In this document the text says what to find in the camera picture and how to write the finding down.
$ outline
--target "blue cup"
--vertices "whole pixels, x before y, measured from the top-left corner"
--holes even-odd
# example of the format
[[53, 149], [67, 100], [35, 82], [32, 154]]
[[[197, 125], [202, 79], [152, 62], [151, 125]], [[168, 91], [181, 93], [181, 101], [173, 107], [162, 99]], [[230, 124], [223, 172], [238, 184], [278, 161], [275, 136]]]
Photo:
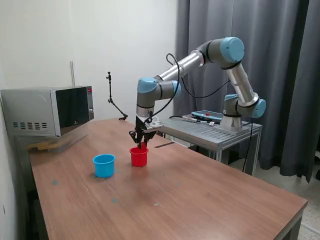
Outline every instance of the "blue cup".
[[93, 158], [95, 175], [99, 178], [110, 178], [115, 173], [115, 159], [111, 154], [101, 154]]

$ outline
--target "blue joint cap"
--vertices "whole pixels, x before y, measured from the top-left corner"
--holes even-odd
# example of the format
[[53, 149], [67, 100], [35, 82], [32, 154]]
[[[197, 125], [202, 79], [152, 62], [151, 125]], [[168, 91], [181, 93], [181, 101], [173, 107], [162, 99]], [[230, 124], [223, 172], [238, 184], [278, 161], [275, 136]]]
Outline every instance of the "blue joint cap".
[[157, 87], [157, 80], [153, 77], [142, 77], [138, 81], [137, 92], [140, 94], [147, 94], [155, 90]]
[[[178, 81], [176, 81], [176, 80], [173, 80], [172, 81], [172, 84], [173, 84], [173, 93], [175, 93], [175, 91], [176, 91], [176, 87], [177, 87], [177, 85], [178, 85]], [[179, 84], [179, 86], [178, 86], [178, 90], [176, 91], [176, 96], [177, 95], [180, 95], [180, 93], [181, 93], [181, 84]]]
[[261, 116], [265, 113], [266, 107], [267, 107], [266, 100], [259, 99], [257, 104], [254, 106], [251, 117], [254, 119], [261, 118]]
[[224, 96], [224, 100], [227, 101], [229, 99], [235, 99], [238, 97], [238, 94], [228, 94]]
[[220, 52], [228, 63], [237, 63], [244, 58], [244, 43], [237, 37], [225, 37], [220, 43]]

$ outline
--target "microwave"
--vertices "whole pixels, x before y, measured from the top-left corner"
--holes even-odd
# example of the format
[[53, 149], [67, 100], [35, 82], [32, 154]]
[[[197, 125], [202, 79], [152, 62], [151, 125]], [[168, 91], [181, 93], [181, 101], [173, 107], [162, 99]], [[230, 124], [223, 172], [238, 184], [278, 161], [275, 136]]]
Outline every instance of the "microwave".
[[8, 134], [60, 137], [94, 119], [91, 86], [2, 89]]

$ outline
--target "plastic cup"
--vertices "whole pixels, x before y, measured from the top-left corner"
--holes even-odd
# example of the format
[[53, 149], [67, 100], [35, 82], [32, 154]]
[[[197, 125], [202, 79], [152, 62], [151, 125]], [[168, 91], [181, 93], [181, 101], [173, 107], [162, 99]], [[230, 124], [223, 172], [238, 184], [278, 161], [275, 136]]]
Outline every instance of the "plastic cup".
[[111, 154], [101, 154], [93, 158], [95, 175], [99, 178], [110, 178], [115, 173], [115, 159]]
[[131, 153], [131, 164], [134, 167], [144, 167], [147, 165], [148, 148], [146, 146], [137, 146], [130, 149]]

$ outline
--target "tiled floor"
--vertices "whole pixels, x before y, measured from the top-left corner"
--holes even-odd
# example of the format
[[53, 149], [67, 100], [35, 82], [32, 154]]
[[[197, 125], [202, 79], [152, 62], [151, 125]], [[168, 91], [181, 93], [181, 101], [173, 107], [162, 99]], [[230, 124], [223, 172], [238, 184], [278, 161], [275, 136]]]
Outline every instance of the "tiled floor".
[[[232, 163], [231, 166], [237, 169], [242, 168], [243, 159]], [[305, 177], [282, 176], [279, 174], [279, 169], [280, 168], [276, 166], [269, 170], [262, 170], [257, 167], [255, 176], [307, 199], [308, 205], [304, 210], [302, 222], [320, 231], [320, 180], [312, 177], [310, 183], [307, 183]], [[318, 169], [320, 169], [320, 165], [315, 165], [313, 168], [314, 176]], [[320, 240], [320, 235], [317, 235], [302, 226], [298, 239]]]

